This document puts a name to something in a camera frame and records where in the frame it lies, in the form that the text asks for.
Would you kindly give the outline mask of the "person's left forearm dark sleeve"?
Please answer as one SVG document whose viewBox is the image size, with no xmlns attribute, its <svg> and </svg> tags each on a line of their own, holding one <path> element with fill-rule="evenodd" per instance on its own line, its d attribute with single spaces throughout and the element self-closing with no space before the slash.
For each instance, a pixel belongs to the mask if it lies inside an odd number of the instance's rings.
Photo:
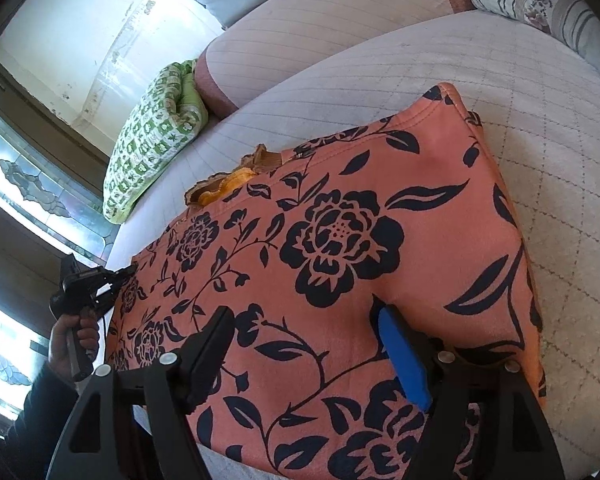
<svg viewBox="0 0 600 480">
<path fill-rule="evenodd" d="M 45 364 L 9 428 L 0 454 L 17 479 L 45 479 L 65 424 L 78 400 L 76 389 Z"/>
</svg>

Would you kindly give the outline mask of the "person's left hand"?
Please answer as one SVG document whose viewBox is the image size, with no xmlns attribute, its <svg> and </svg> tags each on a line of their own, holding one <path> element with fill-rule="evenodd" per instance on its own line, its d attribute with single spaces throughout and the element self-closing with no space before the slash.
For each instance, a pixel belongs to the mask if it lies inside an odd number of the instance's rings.
<svg viewBox="0 0 600 480">
<path fill-rule="evenodd" d="M 68 384 L 76 384 L 88 375 L 86 362 L 93 363 L 99 350 L 99 327 L 93 311 L 62 314 L 50 333 L 48 366 Z"/>
</svg>

